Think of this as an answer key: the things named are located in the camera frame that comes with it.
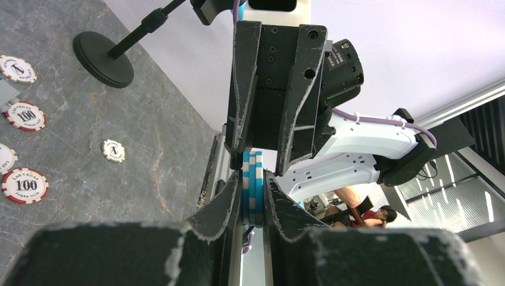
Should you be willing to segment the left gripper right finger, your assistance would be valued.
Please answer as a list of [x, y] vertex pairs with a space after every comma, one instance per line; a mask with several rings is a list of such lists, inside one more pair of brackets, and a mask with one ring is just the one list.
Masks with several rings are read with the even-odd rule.
[[469, 247], [443, 229], [331, 228], [264, 172], [267, 285], [482, 285]]

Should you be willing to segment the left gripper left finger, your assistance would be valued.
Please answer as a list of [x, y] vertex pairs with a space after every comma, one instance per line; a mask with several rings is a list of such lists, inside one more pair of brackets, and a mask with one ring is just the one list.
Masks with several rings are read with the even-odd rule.
[[182, 222], [68, 222], [34, 234], [5, 285], [238, 285], [242, 174]]

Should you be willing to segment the blue 10 poker chip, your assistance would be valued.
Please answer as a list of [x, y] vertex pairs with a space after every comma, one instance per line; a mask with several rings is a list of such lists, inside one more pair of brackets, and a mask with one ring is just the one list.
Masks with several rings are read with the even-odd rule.
[[249, 198], [248, 198], [248, 204], [249, 204], [249, 223], [251, 226], [255, 226], [255, 219], [256, 219], [256, 214], [255, 214], [255, 152], [250, 152], [249, 153]]
[[244, 151], [242, 158], [242, 212], [244, 224], [249, 224], [249, 170], [250, 170], [250, 152]]

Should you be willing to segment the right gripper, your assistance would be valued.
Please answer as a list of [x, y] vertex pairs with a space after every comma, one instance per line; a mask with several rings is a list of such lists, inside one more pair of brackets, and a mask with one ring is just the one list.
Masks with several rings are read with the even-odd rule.
[[277, 153], [275, 174], [313, 158], [329, 138], [331, 110], [364, 82], [348, 39], [327, 28], [239, 21], [234, 29], [225, 147], [233, 158], [253, 148]]

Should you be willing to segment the white poker chip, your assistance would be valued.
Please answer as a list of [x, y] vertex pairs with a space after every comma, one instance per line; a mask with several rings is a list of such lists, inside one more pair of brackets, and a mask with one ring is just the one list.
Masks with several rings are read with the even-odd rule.
[[16, 161], [18, 160], [17, 153], [10, 147], [0, 144], [1, 146], [1, 174], [8, 173]]

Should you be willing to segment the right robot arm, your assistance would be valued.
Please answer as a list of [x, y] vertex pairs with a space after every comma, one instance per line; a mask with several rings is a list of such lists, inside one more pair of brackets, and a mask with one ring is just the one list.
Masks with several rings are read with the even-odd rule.
[[441, 155], [405, 109], [387, 117], [338, 106], [364, 82], [354, 45], [325, 26], [240, 21], [235, 26], [225, 147], [243, 170], [253, 149], [276, 152], [274, 174], [295, 201], [325, 188], [413, 179]]

